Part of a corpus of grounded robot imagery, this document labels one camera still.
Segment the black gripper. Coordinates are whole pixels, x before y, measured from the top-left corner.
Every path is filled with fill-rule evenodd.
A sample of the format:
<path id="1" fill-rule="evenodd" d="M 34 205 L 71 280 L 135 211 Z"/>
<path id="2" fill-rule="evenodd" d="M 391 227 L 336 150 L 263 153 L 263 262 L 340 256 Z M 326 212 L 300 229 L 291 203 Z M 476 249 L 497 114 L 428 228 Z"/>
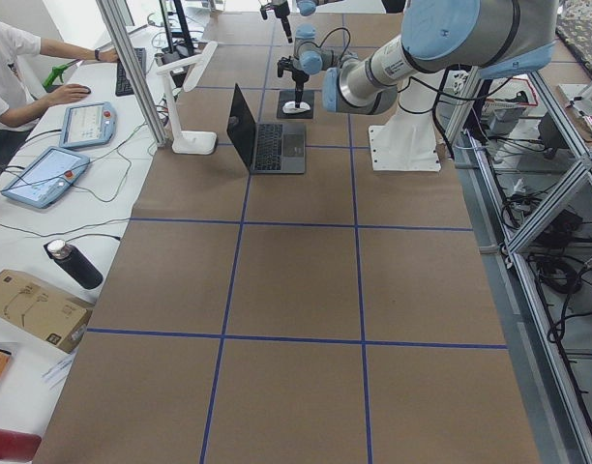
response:
<path id="1" fill-rule="evenodd" d="M 300 109 L 303 100 L 303 92 L 305 90 L 305 83 L 309 81 L 310 76 L 300 68 L 300 64 L 296 58 L 292 57 L 292 59 L 294 72 L 290 72 L 290 74 L 292 80 L 295 82 L 294 103 L 295 107 Z"/>
<path id="2" fill-rule="evenodd" d="M 263 19 L 268 18 L 268 14 L 273 12 L 275 17 L 281 21 L 282 30 L 287 38 L 287 41 L 292 44 L 293 37 L 291 25 L 288 19 L 290 15 L 290 8 L 287 0 L 268 0 L 262 1 L 260 6 L 260 13 Z"/>

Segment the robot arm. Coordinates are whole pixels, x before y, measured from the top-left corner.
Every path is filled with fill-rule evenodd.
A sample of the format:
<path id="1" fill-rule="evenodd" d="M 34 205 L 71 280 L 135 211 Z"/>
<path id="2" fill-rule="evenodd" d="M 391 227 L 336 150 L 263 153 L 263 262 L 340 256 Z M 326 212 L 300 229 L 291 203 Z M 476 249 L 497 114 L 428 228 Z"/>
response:
<path id="1" fill-rule="evenodd" d="M 318 7 L 331 3 L 336 3 L 336 0 L 298 0 L 296 2 L 298 12 L 304 16 L 312 15 Z M 268 13 L 272 12 L 275 15 L 275 18 L 281 22 L 281 27 L 287 41 L 290 44 L 293 43 L 293 36 L 289 22 L 291 7 L 289 6 L 288 0 L 261 1 L 259 11 L 263 20 L 267 20 Z"/>
<path id="2" fill-rule="evenodd" d="M 555 1 L 417 0 L 401 7 L 400 34 L 365 60 L 323 48 L 312 27 L 300 27 L 293 55 L 278 62 L 279 73 L 293 74 L 295 100 L 310 76 L 324 72 L 327 111 L 376 115 L 394 104 L 398 83 L 415 73 L 465 65 L 495 79 L 537 71 L 551 60 Z"/>

